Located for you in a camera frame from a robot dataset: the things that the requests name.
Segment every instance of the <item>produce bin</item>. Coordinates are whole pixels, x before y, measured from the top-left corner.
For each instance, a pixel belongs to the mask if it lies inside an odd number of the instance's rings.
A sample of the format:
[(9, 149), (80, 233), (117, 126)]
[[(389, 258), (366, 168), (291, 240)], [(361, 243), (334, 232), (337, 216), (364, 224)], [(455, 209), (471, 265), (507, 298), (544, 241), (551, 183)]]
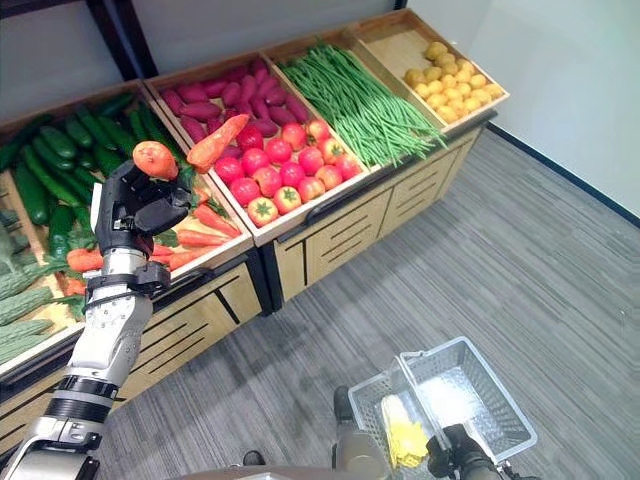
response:
[[(146, 103), (161, 120), (165, 134), (170, 134), (184, 152), (188, 151), (140, 81), (127, 82), (47, 111), (53, 114), (55, 123), (71, 113), (78, 103), (91, 109), (104, 99), (122, 92), (135, 94), (134, 105), (137, 102)], [(4, 143), (10, 140), (12, 134), (35, 115), (0, 126), (0, 141)], [(0, 198), (0, 206), (17, 212), (20, 228), (29, 238), (31, 250), (42, 261), (47, 254), (47, 228), (31, 223), (16, 191), (12, 174), (4, 172), (2, 182), (6, 186), (6, 194)], [(271, 311), (265, 276), (247, 228), (208, 176), (199, 175), (196, 183), (209, 190), (240, 234), (172, 271), (171, 287), (153, 298), (154, 315), (142, 336), (140, 357), (119, 392), (116, 407), (254, 316)], [(179, 226), (200, 228), (193, 218), (183, 222)], [(51, 275), (44, 281), (55, 296), (62, 296), (62, 280), (61, 276), (56, 278)], [(54, 309), (47, 316), (54, 318), (52, 329), (57, 333), (37, 347), (0, 365), (0, 453), (7, 452), (19, 443), (29, 422), (42, 414), (62, 376), (62, 367), (70, 358), (73, 345), (82, 331), (82, 322), (73, 320), (66, 306), (50, 305), (30, 314), (30, 317), (43, 318), (46, 312)]]

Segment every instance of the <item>wooden crate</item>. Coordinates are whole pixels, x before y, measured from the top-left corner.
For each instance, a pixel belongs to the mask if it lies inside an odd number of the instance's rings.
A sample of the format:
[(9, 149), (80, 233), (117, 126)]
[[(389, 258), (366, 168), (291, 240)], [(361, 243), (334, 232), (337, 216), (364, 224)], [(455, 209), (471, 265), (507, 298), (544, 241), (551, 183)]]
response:
[[(54, 123), (58, 120), (63, 119), (67, 115), (73, 113), (74, 108), (78, 104), (87, 105), (89, 108), (100, 104), (106, 99), (118, 95), (124, 92), (132, 92), (135, 94), (135, 99), (132, 103), (132, 106), (129, 108), (135, 108), (139, 102), (144, 102), (147, 104), (157, 115), (160, 121), (163, 123), (167, 132), (176, 140), (180, 148), (186, 153), (188, 151), (188, 146), (180, 137), (180, 135), (175, 131), (171, 122), (169, 122), (162, 110), (158, 107), (156, 102), (154, 101), (151, 94), (147, 91), (141, 81), (133, 80), (130, 82), (126, 82), (120, 84), (115, 87), (110, 87), (104, 90), (101, 90), (98, 93), (93, 95), (83, 96), (71, 102), (67, 102), (63, 105), (59, 105), (56, 107), (47, 108), (44, 110), (40, 110), (38, 112), (34, 112), (27, 116), (24, 116), (20, 119), (5, 123), (0, 125), (0, 145), (8, 141), (15, 132), (17, 132), (20, 128), (22, 128), (26, 123), (28, 123), (35, 116), (40, 115), (42, 113), (50, 113), (54, 116)], [(6, 199), (10, 202), (9, 207), (11, 209), (16, 210), (20, 219), (20, 225), (24, 231), (24, 234), (29, 238), (31, 249), (38, 258), (40, 262), (43, 261), (44, 255), (47, 253), (47, 233), (48, 229), (42, 226), (34, 226), (27, 215), (27, 212), (24, 208), (22, 200), (17, 192), (15, 187), (15, 183), (13, 182), (12, 175), (6, 171), (2, 174), (0, 180), (3, 183), (7, 191)], [(242, 223), (242, 220), (239, 218), (237, 213), (234, 211), (233, 207), (226, 200), (225, 196), (220, 192), (220, 190), (215, 186), (215, 184), (209, 179), (206, 175), (199, 175), (196, 179), (196, 183), (201, 186), (206, 186), (212, 193), (213, 197), (221, 204), (221, 206), (229, 213), (231, 220), (238, 226), (241, 235), (232, 239), (231, 241), (225, 243), (224, 245), (214, 249), (213, 251), (207, 253), (206, 255), (201, 256), (200, 258), (188, 263), (187, 265), (176, 269), (171, 273), (172, 280), (179, 280), (180, 278), (187, 275), (189, 272), (193, 271), (196, 268), (208, 268), (212, 269), (223, 263), (237, 257), (238, 255), (246, 252), (250, 248), (253, 247), (253, 240), (247, 228)], [(195, 221), (192, 218), (185, 219), (178, 227), (184, 228), (194, 228), (201, 231), (207, 231), (207, 227), (204, 227), (199, 222)], [(45, 280), (47, 284), (54, 291), (54, 296), (62, 296), (62, 285), (61, 285), (61, 277), (60, 276), (50, 276)], [(0, 378), (3, 378), (5, 375), (15, 370), (17, 367), (25, 364), (25, 362), (31, 361), (34, 358), (45, 354), (52, 347), (58, 345), (60, 342), (63, 342), (70, 336), (77, 333), (79, 330), (83, 328), (83, 323), (77, 323), (69, 314), (68, 308), (66, 306), (61, 305), (50, 305), (46, 307), (47, 312), (43, 313), (41, 310), (37, 310), (36, 312), (25, 316), (27, 318), (52, 318), (55, 322), (53, 327), (53, 331), (59, 332), (53, 335), (51, 338), (47, 339), (45, 342), (40, 345), (30, 349), (29, 351), (19, 355), (18, 357), (0, 365)]]
[[(193, 140), (191, 140), (191, 138), (189, 137), (187, 132), (184, 130), (182, 125), (180, 125), (179, 119), (175, 115), (173, 115), (173, 113), (171, 112), (171, 109), (169, 109), (166, 102), (162, 99), (160, 92), (165, 88), (175, 87), (181, 83), (190, 83), (190, 82), (197, 82), (197, 81), (216, 78), (217, 76), (221, 75), (223, 72), (225, 72), (230, 68), (233, 68), (239, 65), (244, 65), (251, 62), (251, 60), (253, 60), (257, 56), (260, 56), (267, 63), (267, 67), (270, 70), (271, 74), (280, 80), (281, 86), (288, 92), (297, 96), (298, 99), (302, 101), (302, 103), (306, 106), (307, 110), (309, 111), (311, 119), (322, 118), (320, 114), (316, 111), (316, 109), (304, 97), (302, 97), (302, 95), (300, 95), (300, 93), (296, 90), (296, 88), (289, 81), (289, 79), (287, 79), (284, 76), (284, 74), (280, 71), (280, 69), (277, 66), (275, 66), (273, 62), (261, 52), (247, 53), (247, 54), (239, 55), (233, 58), (229, 58), (227, 60), (223, 60), (221, 62), (201, 65), (198, 67), (190, 68), (182, 72), (155, 77), (150, 80), (147, 80), (146, 83), (149, 90), (154, 95), (154, 98), (157, 100), (158, 105), (160, 105), (160, 107), (163, 109), (166, 116), (172, 120), (176, 130), (180, 132), (182, 137), (186, 140), (186, 142), (190, 146), (193, 146), (194, 144)], [(218, 104), (218, 106), (222, 107), (222, 103), (220, 102), (219, 99), (213, 100), (213, 103), (216, 103)], [(333, 129), (331, 129), (331, 133), (335, 138), (340, 140), (340, 137), (337, 135), (335, 131), (333, 131)], [(351, 149), (349, 149), (349, 147), (346, 144), (344, 144), (344, 142), (341, 141), (341, 143), (344, 149), (348, 153), (353, 154)], [(311, 210), (313, 210), (316, 206), (331, 200), (335, 196), (340, 195), (342, 192), (345, 192), (351, 188), (354, 188), (354, 186), (357, 186), (358, 182), (360, 182), (369, 173), (369, 170), (367, 169), (367, 167), (365, 167), (362, 163), (360, 163), (360, 166), (363, 169), (363, 172), (361, 174), (347, 180), (346, 182), (343, 182), (333, 190), (330, 190), (329, 192), (322, 195), (320, 198), (312, 200), (311, 202), (302, 205), (301, 207), (295, 209), (292, 212), (289, 212), (286, 215), (280, 216), (277, 220), (275, 220), (274, 222), (262, 228), (258, 228), (255, 226), (253, 221), (249, 218), (249, 215), (246, 213), (245, 209), (243, 209), (240, 206), (240, 204), (236, 201), (236, 199), (231, 194), (231, 191), (229, 190), (229, 188), (215, 174), (213, 170), (210, 171), (209, 175), (211, 176), (211, 178), (213, 179), (217, 187), (225, 194), (229, 202), (234, 206), (234, 209), (238, 212), (238, 214), (244, 221), (245, 225), (247, 225), (247, 227), (249, 228), (249, 231), (253, 235), (255, 244), (257, 246), (260, 246), (270, 242), (277, 236), (303, 223), (306, 215)]]
[[(118, 392), (114, 409), (260, 311), (260, 302), (244, 263), (160, 310), (145, 328), (140, 356)], [(62, 373), (63, 369), (57, 370), (0, 404), (0, 453), (18, 444), (29, 422), (44, 413)]]
[(403, 80), (404, 74), (409, 68), (422, 70), (431, 66), (431, 62), (422, 55), (431, 42), (436, 40), (442, 42), (447, 46), (449, 52), (455, 55), (456, 59), (463, 58), (471, 61), (477, 73), (483, 74), (488, 83), (497, 82), (479, 65), (449, 44), (411, 9), (398, 10), (366, 19), (350, 25), (349, 29), (355, 37), (353, 50), (357, 52), (359, 58), (366, 60), (367, 66), (376, 73), (378, 78), (393, 93), (418, 107), (443, 133), (450, 132), (462, 124), (472, 122), (509, 98), (509, 93), (505, 90), (501, 97), (484, 105), (470, 115), (454, 123), (447, 124)]

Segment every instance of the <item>green cucumber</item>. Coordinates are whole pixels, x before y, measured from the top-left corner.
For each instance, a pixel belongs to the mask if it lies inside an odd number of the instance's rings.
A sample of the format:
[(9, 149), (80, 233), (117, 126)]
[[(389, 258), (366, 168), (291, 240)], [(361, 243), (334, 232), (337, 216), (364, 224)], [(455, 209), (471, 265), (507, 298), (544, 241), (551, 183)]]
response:
[(91, 112), (84, 105), (76, 106), (76, 115), (78, 116), (78, 120), (80, 123), (84, 125), (89, 133), (93, 137), (93, 139), (101, 145), (103, 148), (107, 150), (117, 150), (118, 146), (111, 141), (107, 133), (102, 130), (102, 127), (96, 120), (96, 118), (91, 114)]
[(64, 120), (64, 130), (82, 148), (91, 148), (93, 137), (80, 121), (71, 115)]
[(37, 116), (22, 127), (22, 130), (16, 133), (11, 141), (0, 149), (0, 172), (13, 165), (22, 146), (31, 140), (31, 137), (38, 132), (42, 125), (49, 123), (51, 120), (53, 120), (53, 115), (49, 113)]
[(40, 127), (40, 135), (42, 135), (51, 149), (62, 158), (73, 160), (78, 154), (78, 148), (73, 141), (57, 128), (51, 125), (44, 125)]
[(122, 163), (122, 159), (117, 153), (103, 148), (102, 145), (95, 145), (93, 147), (93, 158), (96, 159), (98, 168), (105, 178), (111, 175), (111, 172)]
[(95, 109), (98, 115), (105, 117), (115, 117), (133, 101), (133, 93), (125, 92), (110, 98), (106, 102), (98, 105)]
[(66, 260), (69, 246), (69, 233), (73, 228), (75, 214), (73, 208), (58, 205), (49, 222), (49, 255), (58, 260)]
[(36, 135), (31, 144), (33, 145), (36, 153), (47, 163), (47, 165), (58, 170), (73, 170), (73, 162), (66, 158), (62, 158), (54, 152), (41, 135)]
[(49, 221), (49, 194), (24, 163), (19, 163), (13, 176), (24, 208), (35, 225)]
[(81, 205), (80, 200), (69, 191), (61, 182), (54, 178), (51, 173), (44, 167), (35, 150), (31, 145), (25, 145), (22, 147), (22, 155), (24, 161), (29, 167), (31, 173), (40, 181), (40, 183), (46, 188), (51, 195), (59, 200), (69, 204), (72, 207), (79, 207)]
[(127, 132), (124, 128), (118, 125), (114, 120), (108, 117), (98, 117), (98, 123), (102, 129), (107, 133), (109, 138), (118, 145), (118, 148), (127, 157), (131, 158), (133, 149), (136, 146), (136, 139)]

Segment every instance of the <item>carrot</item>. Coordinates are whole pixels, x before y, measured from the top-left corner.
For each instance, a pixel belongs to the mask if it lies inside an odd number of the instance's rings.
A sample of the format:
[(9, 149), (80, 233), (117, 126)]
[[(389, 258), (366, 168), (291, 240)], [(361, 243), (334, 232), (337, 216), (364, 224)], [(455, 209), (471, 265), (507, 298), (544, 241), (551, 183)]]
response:
[(76, 248), (67, 254), (67, 263), (71, 270), (79, 273), (102, 268), (102, 255), (100, 250), (87, 250)]
[(193, 211), (193, 215), (200, 220), (203, 225), (215, 228), (216, 230), (235, 238), (240, 235), (240, 230), (229, 220), (222, 218), (214, 212), (208, 205), (200, 205)]
[(178, 230), (178, 243), (183, 247), (218, 247), (229, 240), (229, 237), (202, 233), (197, 230)]
[(187, 155), (187, 162), (193, 165), (198, 173), (207, 173), (248, 121), (249, 115), (246, 113), (231, 117), (215, 132), (193, 146)]
[(164, 245), (155, 244), (153, 246), (153, 253), (151, 255), (162, 257), (166, 255), (173, 255), (173, 250), (171, 250), (169, 247), (165, 247)]
[(171, 151), (160, 142), (146, 140), (133, 149), (133, 163), (150, 177), (174, 180), (178, 166)]
[(169, 259), (169, 270), (173, 271), (176, 268), (180, 268), (214, 249), (215, 247), (205, 247), (189, 250), (188, 252), (174, 253)]

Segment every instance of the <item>red potato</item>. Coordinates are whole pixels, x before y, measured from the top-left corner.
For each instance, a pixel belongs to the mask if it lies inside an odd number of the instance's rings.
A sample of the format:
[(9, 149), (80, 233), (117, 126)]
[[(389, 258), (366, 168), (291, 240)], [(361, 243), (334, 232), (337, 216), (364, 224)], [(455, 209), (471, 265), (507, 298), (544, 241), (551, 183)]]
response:
[(287, 92), (282, 87), (273, 87), (264, 96), (264, 103), (270, 107), (281, 107), (287, 98)]
[(186, 130), (186, 132), (191, 137), (191, 140), (198, 143), (204, 137), (207, 136), (207, 133), (202, 128), (202, 124), (197, 121), (195, 118), (187, 117), (186, 115), (182, 115), (180, 117), (180, 125), (182, 128)]
[(189, 85), (180, 85), (176, 88), (178, 95), (182, 97), (185, 103), (207, 102), (209, 97), (205, 93), (202, 85), (199, 83), (191, 83)]
[(227, 81), (219, 78), (202, 82), (204, 93), (206, 93), (209, 98), (220, 98), (226, 86)]
[(240, 84), (242, 87), (242, 92), (240, 93), (240, 100), (243, 102), (248, 102), (251, 100), (251, 97), (258, 90), (258, 84), (256, 83), (256, 79), (251, 75), (245, 75), (242, 78), (242, 83)]
[(211, 102), (188, 103), (180, 108), (180, 115), (193, 117), (201, 122), (206, 122), (210, 118), (218, 117), (222, 109)]
[(284, 104), (287, 109), (296, 117), (298, 123), (306, 123), (309, 120), (309, 112), (300, 100), (295, 95), (288, 93)]
[(230, 82), (222, 91), (222, 103), (225, 107), (233, 107), (240, 100), (242, 88), (237, 82)]
[(180, 98), (180, 95), (178, 95), (178, 93), (175, 90), (172, 90), (170, 88), (163, 90), (160, 95), (162, 96), (162, 99), (165, 101), (167, 106), (171, 109), (173, 114), (176, 116), (179, 116), (180, 109), (184, 105), (184, 103), (182, 103), (182, 99)]
[(271, 120), (283, 127), (287, 123), (296, 123), (296, 117), (291, 112), (282, 107), (269, 107)]

